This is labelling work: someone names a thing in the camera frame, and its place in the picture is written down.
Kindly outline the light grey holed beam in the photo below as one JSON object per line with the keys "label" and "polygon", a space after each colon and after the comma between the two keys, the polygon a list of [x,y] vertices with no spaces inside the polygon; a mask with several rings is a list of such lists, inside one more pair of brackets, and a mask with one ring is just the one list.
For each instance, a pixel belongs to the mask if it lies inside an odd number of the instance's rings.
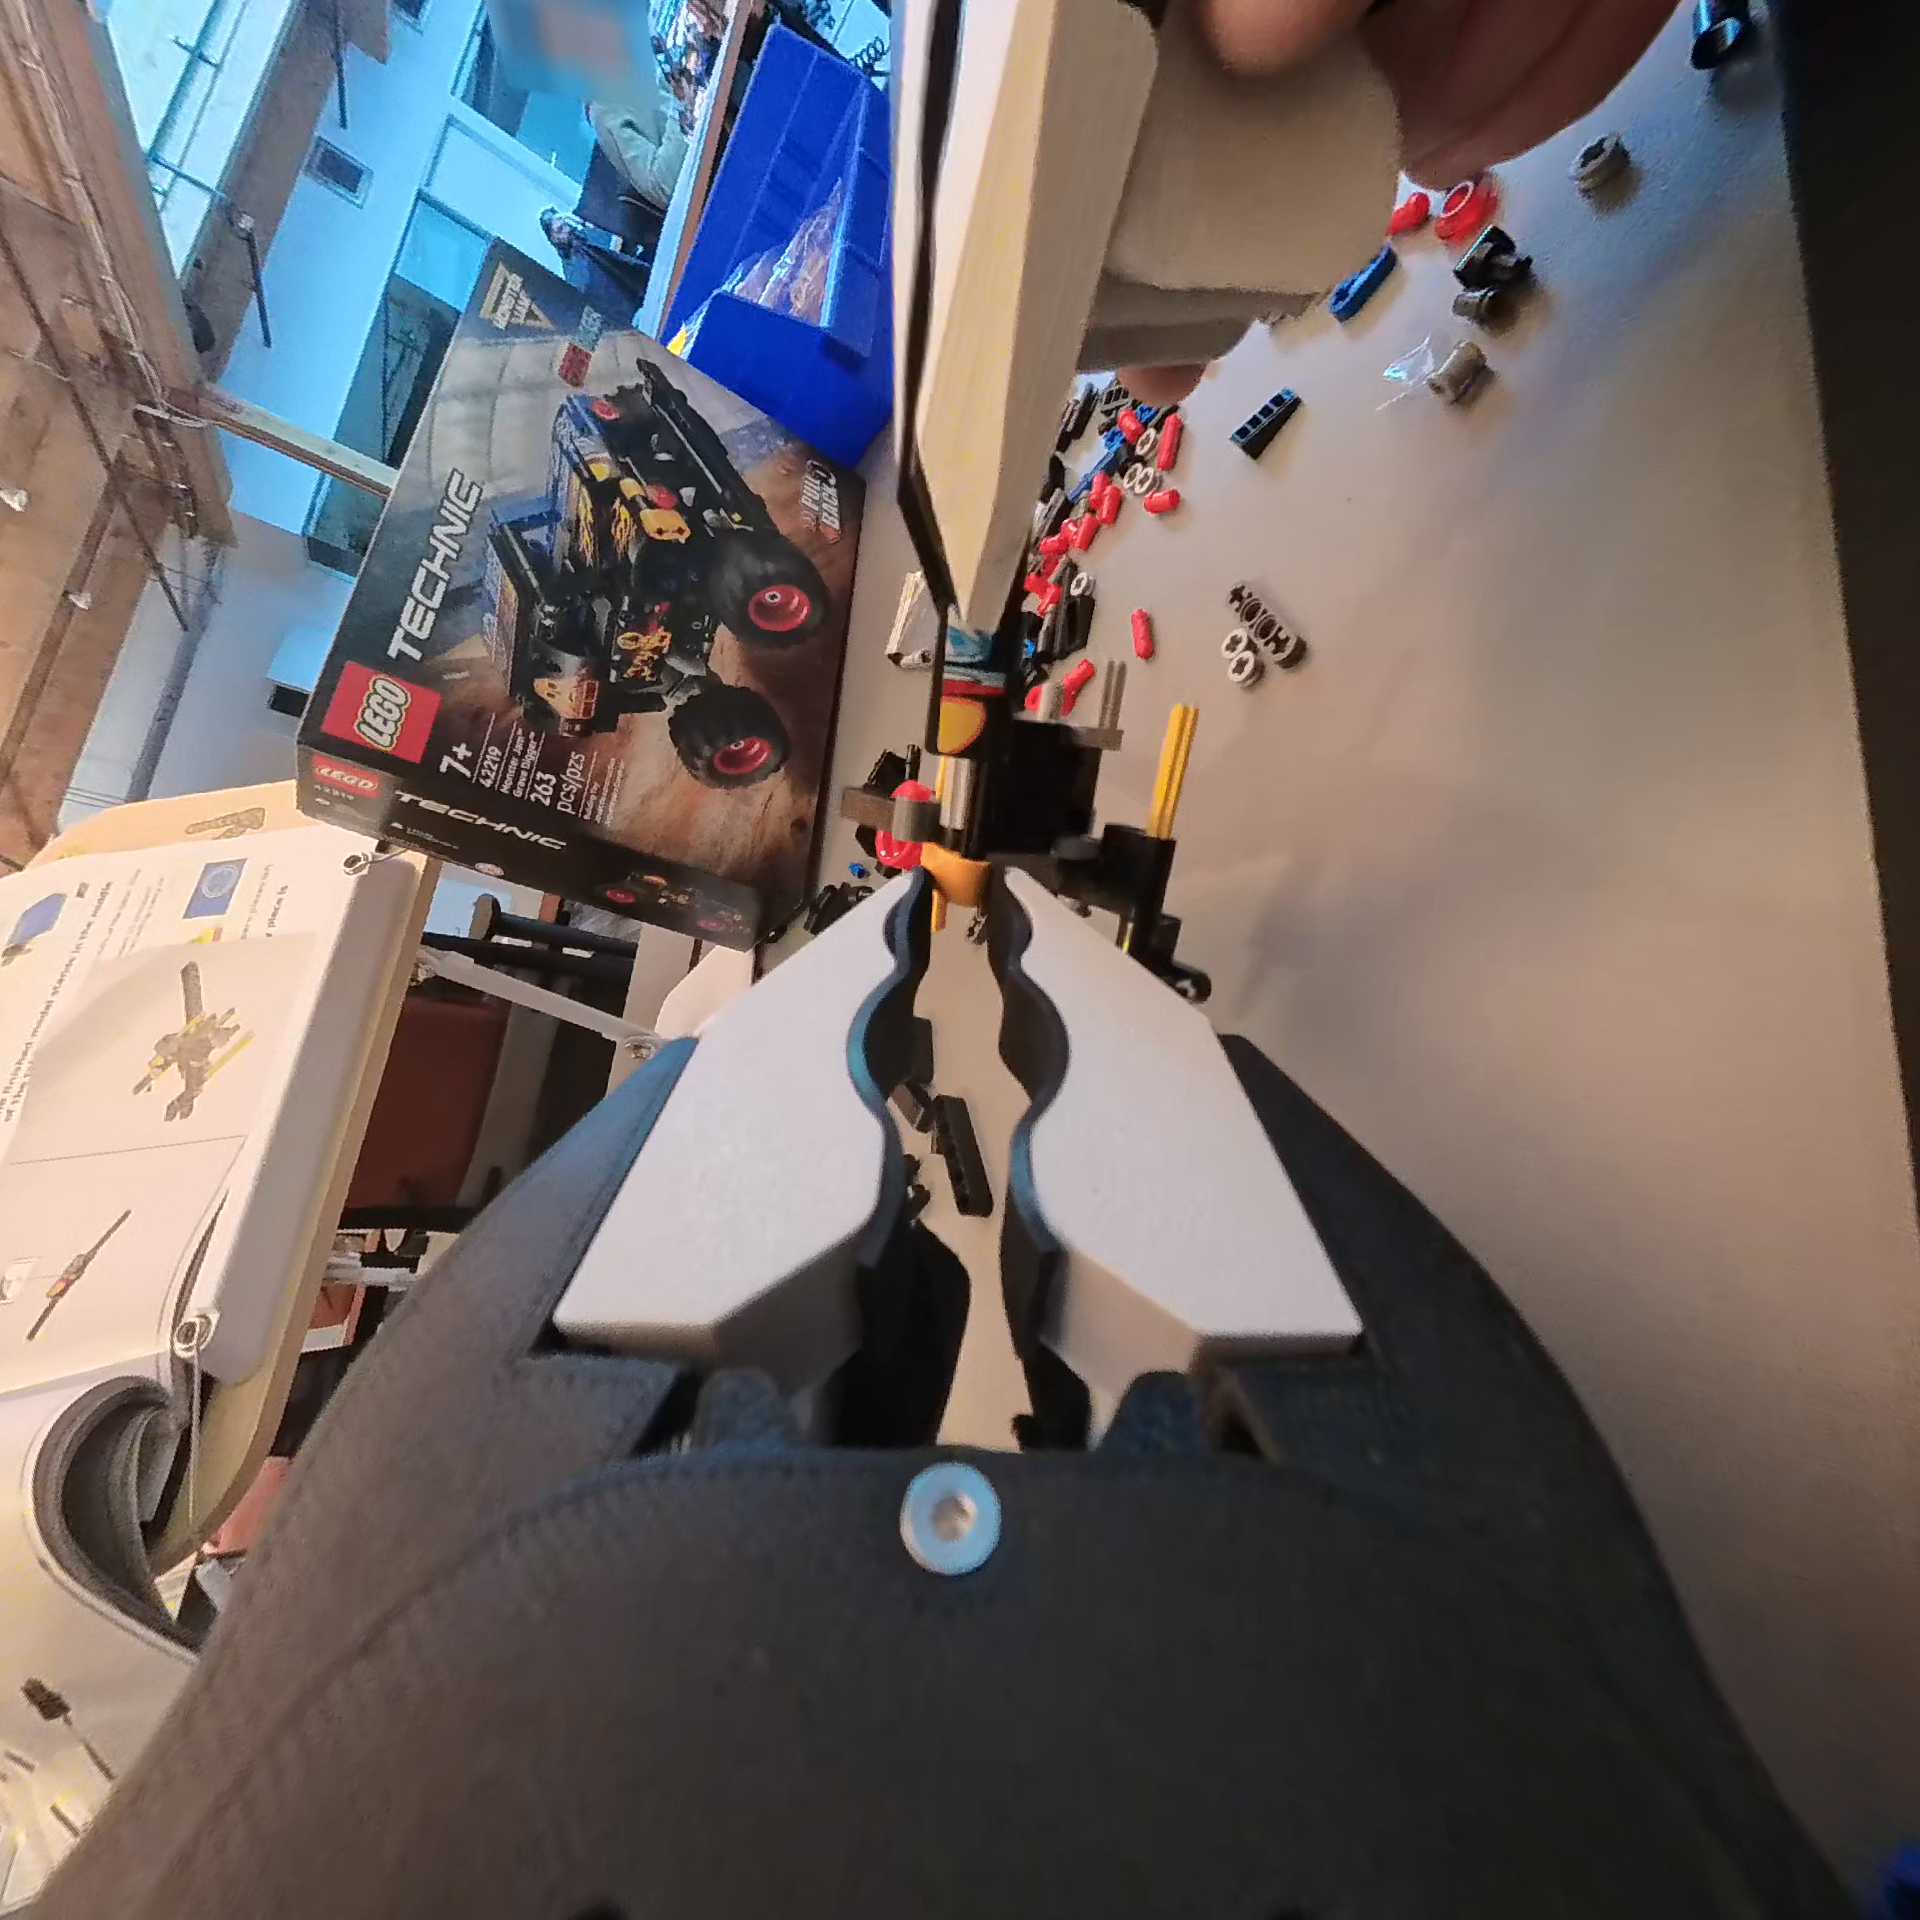
{"label": "light grey holed beam", "polygon": [[1306,636],[1291,628],[1250,584],[1228,590],[1229,627],[1219,645],[1228,680],[1250,691],[1270,672],[1289,675],[1310,658]]}

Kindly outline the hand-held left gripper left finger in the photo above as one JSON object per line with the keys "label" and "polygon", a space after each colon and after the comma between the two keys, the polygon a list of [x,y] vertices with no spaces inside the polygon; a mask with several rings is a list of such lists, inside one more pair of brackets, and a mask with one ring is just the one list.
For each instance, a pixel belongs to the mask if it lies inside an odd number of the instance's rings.
{"label": "hand-held left gripper left finger", "polygon": [[910,872],[661,1048],[639,1145],[554,1310],[567,1342],[786,1400],[854,1445],[933,1438],[933,1278],[892,1093],[914,1052],[933,882]]}

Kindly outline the blue bin with plastic bags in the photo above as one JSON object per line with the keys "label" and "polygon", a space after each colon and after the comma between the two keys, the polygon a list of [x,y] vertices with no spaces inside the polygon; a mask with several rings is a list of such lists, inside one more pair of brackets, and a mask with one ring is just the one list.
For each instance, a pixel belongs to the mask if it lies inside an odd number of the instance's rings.
{"label": "blue bin with plastic bags", "polygon": [[[836,53],[775,26],[709,185],[662,336],[734,396],[854,467],[894,409],[892,114]],[[817,307],[749,294],[817,218]]]}

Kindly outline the printed task card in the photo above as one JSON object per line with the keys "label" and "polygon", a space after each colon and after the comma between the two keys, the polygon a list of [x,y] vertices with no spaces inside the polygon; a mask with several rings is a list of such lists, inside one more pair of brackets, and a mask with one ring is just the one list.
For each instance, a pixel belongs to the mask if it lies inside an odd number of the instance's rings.
{"label": "printed task card", "polygon": [[307,826],[226,842],[69,854],[3,882],[5,981],[146,948],[329,932],[359,889],[356,842]]}

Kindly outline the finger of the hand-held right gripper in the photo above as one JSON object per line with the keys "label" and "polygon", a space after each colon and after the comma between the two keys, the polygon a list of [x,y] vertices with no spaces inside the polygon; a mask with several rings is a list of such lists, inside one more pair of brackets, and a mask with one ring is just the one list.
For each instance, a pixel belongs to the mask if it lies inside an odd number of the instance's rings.
{"label": "finger of the hand-held right gripper", "polygon": [[1229,72],[1194,5],[913,8],[913,539],[996,618],[1069,377],[1204,366],[1386,236],[1401,123],[1359,37]]}
{"label": "finger of the hand-held right gripper", "polygon": [[897,5],[897,473],[905,530],[931,584],[951,565],[921,460],[921,392],[927,366],[933,225],[962,8]]}

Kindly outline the black orange toy chassis assembly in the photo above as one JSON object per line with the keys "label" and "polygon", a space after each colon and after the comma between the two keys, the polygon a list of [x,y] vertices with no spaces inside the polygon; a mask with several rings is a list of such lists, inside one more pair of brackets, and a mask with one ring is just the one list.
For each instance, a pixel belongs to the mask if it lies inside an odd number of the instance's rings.
{"label": "black orange toy chassis assembly", "polygon": [[1181,923],[1169,913],[1175,826],[1198,739],[1198,708],[1178,704],[1169,713],[1145,820],[1105,824],[1097,785],[1106,760],[1122,746],[1124,664],[1078,658],[1042,692],[1046,700],[1037,713],[1005,707],[974,760],[941,760],[933,749],[877,757],[861,785],[841,790],[839,817],[881,868],[873,830],[897,786],[921,779],[941,805],[941,826],[913,872],[931,880],[934,918],[946,907],[964,907],[982,926],[995,875],[1027,874],[1069,909],[1111,917],[1122,954],[1191,1006],[1207,1003],[1212,978],[1181,960]]}

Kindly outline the black toy connector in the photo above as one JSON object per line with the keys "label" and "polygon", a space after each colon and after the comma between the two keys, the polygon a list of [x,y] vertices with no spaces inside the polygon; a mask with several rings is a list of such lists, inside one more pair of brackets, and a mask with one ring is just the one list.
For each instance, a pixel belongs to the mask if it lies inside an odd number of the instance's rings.
{"label": "black toy connector", "polygon": [[1498,330],[1531,285],[1531,257],[1499,225],[1487,225],[1454,266],[1452,314],[1470,324]]}

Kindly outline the white book stand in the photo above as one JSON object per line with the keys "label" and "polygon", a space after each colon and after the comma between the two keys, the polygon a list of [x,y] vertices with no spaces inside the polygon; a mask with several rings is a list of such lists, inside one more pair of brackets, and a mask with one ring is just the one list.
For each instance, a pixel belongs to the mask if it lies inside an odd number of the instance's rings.
{"label": "white book stand", "polygon": [[[298,788],[281,785],[247,785],[173,801],[141,801],[99,810],[84,820],[59,830],[55,842],[22,868],[36,868],[61,858],[158,848],[181,842],[228,842],[253,833],[294,830],[313,824],[301,817]],[[273,1356],[243,1382],[214,1382],[206,1401],[202,1433],[204,1480],[207,1498],[191,1513],[177,1512],[177,1525],[164,1542],[159,1579],[177,1565],[191,1561],[204,1542],[239,1507],[258,1462],[287,1401],[307,1317],[321,1292],[335,1232],[346,1224],[351,1165],[361,1155],[377,1086],[387,1069],[399,1006],[427,973],[458,985],[492,989],[542,1013],[555,1013],[565,1025],[582,1027],[612,1041],[617,1057],[643,1060],[659,1043],[659,1034],[630,1020],[599,1016],[572,1006],[554,994],[505,977],[493,977],[477,963],[452,952],[437,952],[425,942],[427,913],[435,901],[441,864],[414,850],[388,848],[348,833],[356,850],[348,858],[348,874],[359,889],[342,926],[309,932],[317,957],[303,978],[313,994],[303,1022],[303,1043],[290,1086],[290,1114],[309,1124],[315,1160],[301,1240],[301,1266],[287,1314],[278,1325]],[[5,981],[5,1126],[26,1086],[31,1053],[46,1027],[66,1017],[84,994],[86,984],[111,960],[89,966],[66,963],[59,971]]]}

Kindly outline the pile of small toy pins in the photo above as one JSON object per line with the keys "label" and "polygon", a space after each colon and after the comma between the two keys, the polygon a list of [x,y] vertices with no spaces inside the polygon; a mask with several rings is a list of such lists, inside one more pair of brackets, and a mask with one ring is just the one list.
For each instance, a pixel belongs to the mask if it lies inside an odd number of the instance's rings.
{"label": "pile of small toy pins", "polygon": [[1108,374],[1075,387],[1046,461],[1034,537],[1018,588],[1018,683],[1022,708],[1039,713],[1042,685],[1090,642],[1097,581],[1087,556],[1129,502],[1165,516],[1181,502],[1185,406],[1158,406]]}

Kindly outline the truck print toy set box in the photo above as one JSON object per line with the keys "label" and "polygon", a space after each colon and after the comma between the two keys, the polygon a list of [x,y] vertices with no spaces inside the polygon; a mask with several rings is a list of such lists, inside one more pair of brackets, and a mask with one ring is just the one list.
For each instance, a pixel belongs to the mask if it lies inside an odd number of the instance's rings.
{"label": "truck print toy set box", "polygon": [[301,817],[767,942],[813,875],[865,505],[493,242],[303,708]]}

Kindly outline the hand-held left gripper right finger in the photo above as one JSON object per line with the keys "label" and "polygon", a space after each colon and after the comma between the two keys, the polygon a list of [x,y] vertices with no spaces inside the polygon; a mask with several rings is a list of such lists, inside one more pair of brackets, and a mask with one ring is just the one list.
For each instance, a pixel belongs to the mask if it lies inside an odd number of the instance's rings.
{"label": "hand-held left gripper right finger", "polygon": [[1212,1022],[1027,872],[995,884],[1010,1137],[1002,1299],[1022,1445],[1145,1377],[1343,1356],[1359,1314]]}

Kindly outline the short black toy beam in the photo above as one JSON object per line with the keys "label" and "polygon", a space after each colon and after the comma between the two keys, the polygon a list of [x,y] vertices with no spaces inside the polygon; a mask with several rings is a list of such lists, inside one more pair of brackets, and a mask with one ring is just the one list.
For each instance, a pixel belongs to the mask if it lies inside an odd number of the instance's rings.
{"label": "short black toy beam", "polygon": [[995,1193],[969,1104],[961,1094],[934,1094],[927,1107],[927,1134],[948,1177],[961,1217],[991,1217]]}

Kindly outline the black axle with printed brick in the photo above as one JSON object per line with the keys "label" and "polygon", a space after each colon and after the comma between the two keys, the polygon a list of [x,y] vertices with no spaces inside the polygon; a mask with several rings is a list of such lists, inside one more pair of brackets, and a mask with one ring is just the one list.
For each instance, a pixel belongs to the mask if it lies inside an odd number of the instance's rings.
{"label": "black axle with printed brick", "polygon": [[985,753],[987,733],[1004,716],[1002,638],[995,628],[972,628],[946,612],[933,652],[925,744],[941,760],[974,760]]}

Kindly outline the person's right hand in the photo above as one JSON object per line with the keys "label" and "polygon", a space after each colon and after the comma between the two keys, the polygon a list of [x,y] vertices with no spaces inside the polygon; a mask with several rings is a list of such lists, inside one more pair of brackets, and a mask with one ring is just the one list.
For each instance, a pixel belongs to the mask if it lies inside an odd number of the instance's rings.
{"label": "person's right hand", "polygon": [[1401,173],[1458,185],[1569,131],[1662,34],[1673,3],[1207,3],[1214,54],[1281,74],[1355,34],[1397,100]]}

